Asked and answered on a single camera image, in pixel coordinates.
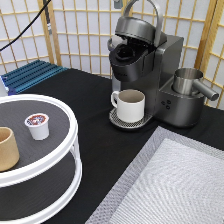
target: beige cup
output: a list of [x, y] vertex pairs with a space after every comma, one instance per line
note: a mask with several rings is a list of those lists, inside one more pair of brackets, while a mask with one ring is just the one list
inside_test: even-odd
[[18, 161], [19, 150], [13, 131], [0, 127], [0, 171], [12, 168]]

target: black cable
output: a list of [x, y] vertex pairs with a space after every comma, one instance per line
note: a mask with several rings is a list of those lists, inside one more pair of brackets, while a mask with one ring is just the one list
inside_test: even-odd
[[40, 16], [40, 14], [44, 11], [44, 9], [48, 6], [48, 4], [51, 2], [51, 0], [49, 0], [44, 6], [43, 8], [40, 10], [40, 12], [36, 15], [36, 17], [32, 20], [32, 22], [19, 34], [18, 37], [16, 37], [13, 41], [9, 42], [7, 45], [5, 45], [3, 48], [0, 49], [0, 52], [3, 51], [4, 49], [6, 49], [7, 47], [9, 47], [11, 44], [13, 44], [14, 42], [16, 42], [31, 26], [32, 24], [37, 20], [37, 18]]

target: coffee mug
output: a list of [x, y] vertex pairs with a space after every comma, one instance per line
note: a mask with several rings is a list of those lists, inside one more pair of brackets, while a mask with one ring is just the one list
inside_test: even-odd
[[18, 160], [19, 150], [13, 131], [0, 127], [0, 172], [12, 168]]
[[140, 121], [144, 117], [145, 95], [137, 90], [114, 91], [111, 103], [117, 108], [117, 116], [127, 123]]

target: coffee machine handle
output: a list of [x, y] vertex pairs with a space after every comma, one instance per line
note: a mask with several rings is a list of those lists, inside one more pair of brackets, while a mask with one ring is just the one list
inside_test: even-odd
[[[132, 0], [128, 2], [125, 10], [124, 10], [124, 16], [129, 16], [130, 10], [132, 6], [139, 0]], [[160, 5], [157, 3], [156, 0], [147, 0], [152, 4], [156, 11], [156, 16], [157, 16], [157, 24], [156, 24], [156, 33], [155, 33], [155, 39], [154, 39], [154, 46], [158, 47], [160, 45], [160, 38], [161, 38], [161, 31], [162, 31], [162, 25], [163, 25], [163, 13], [161, 10]]]

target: shoji screen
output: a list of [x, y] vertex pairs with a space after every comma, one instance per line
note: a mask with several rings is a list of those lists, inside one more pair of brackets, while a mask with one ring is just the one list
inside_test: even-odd
[[[163, 32], [184, 37], [180, 67], [194, 67], [210, 0], [157, 0], [157, 2], [164, 15]], [[134, 17], [156, 24], [155, 11], [147, 0], [135, 3], [132, 13]]]
[[111, 74], [107, 41], [121, 15], [113, 4], [112, 0], [53, 0], [49, 13], [58, 64]]
[[218, 101], [207, 104], [224, 110], [224, 0], [217, 3], [201, 70], [204, 82], [221, 94]]
[[[0, 0], [0, 48], [19, 35], [42, 5], [37, 0]], [[44, 14], [42, 19], [44, 28], [38, 18], [22, 38], [1, 52], [0, 75], [36, 59], [54, 62]]]

